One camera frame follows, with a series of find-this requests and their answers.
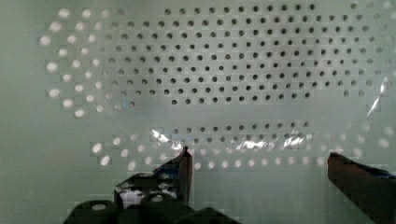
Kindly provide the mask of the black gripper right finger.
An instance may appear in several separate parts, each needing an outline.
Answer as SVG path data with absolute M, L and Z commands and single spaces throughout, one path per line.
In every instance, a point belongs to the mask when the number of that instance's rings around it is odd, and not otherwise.
M 332 152 L 328 178 L 374 224 L 395 224 L 395 175 Z

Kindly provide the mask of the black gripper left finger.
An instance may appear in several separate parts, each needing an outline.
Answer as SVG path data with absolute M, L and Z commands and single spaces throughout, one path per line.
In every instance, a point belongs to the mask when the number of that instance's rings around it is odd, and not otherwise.
M 168 194 L 188 203 L 191 193 L 192 155 L 184 146 L 172 160 L 150 173 L 138 173 L 120 182 L 114 189 L 114 202 L 121 209 L 141 204 L 150 194 Z

